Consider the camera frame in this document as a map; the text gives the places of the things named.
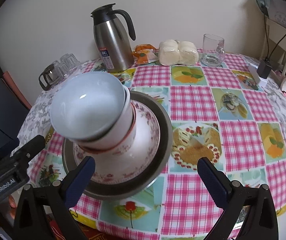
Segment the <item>left hand with dotted glove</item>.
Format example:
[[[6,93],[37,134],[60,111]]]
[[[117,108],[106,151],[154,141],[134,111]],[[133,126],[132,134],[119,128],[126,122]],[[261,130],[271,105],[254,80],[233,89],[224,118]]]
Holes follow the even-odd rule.
[[[17,204],[10,194],[7,201],[0,203],[0,239],[13,239],[13,223],[16,216]]]

